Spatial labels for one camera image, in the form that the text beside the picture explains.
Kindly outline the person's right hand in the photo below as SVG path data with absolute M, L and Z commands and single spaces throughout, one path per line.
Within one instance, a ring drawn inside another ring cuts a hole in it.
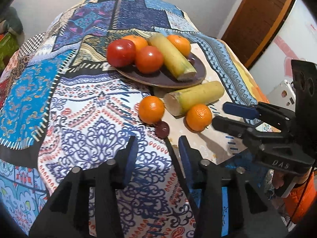
M 279 189 L 284 185 L 285 173 L 281 171 L 274 170 L 272 177 L 272 185 L 275 189 Z

